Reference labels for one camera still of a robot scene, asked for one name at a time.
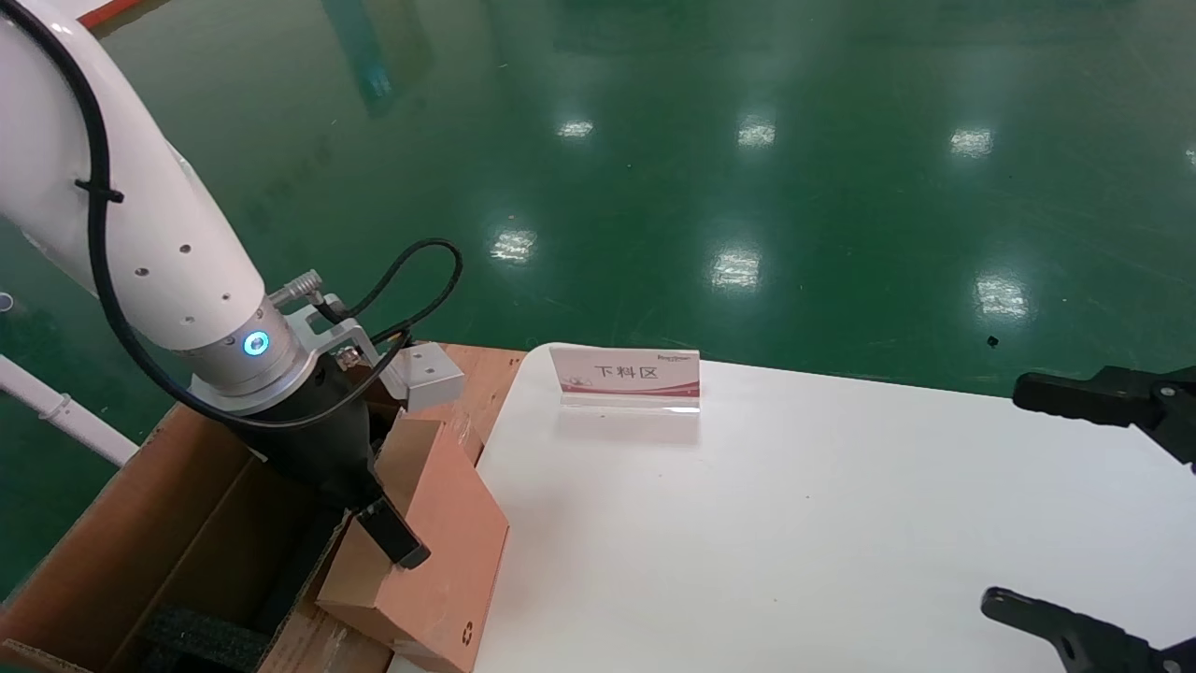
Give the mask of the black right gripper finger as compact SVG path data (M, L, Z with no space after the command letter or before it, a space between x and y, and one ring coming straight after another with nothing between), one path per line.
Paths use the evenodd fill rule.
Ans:
M1135 426L1180 465L1195 464L1195 367L1145 372L1106 366L1090 379L1025 372L1014 405L1098 426Z
M1046 640L1067 672L1192 672L1195 640L1157 649L1113 623L1001 587L988 588L981 612L1005 626Z

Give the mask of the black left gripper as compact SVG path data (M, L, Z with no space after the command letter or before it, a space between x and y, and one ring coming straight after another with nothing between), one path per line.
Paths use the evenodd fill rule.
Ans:
M312 371L293 394L249 418L285 422L315 416L353 392L364 378L364 369ZM230 429L277 475L309 487L321 503L355 512L356 524L393 565L416 569L431 558L431 547L384 494L376 469L377 452L392 429L397 410L397 400L376 380L356 399L316 424L277 430L234 424Z

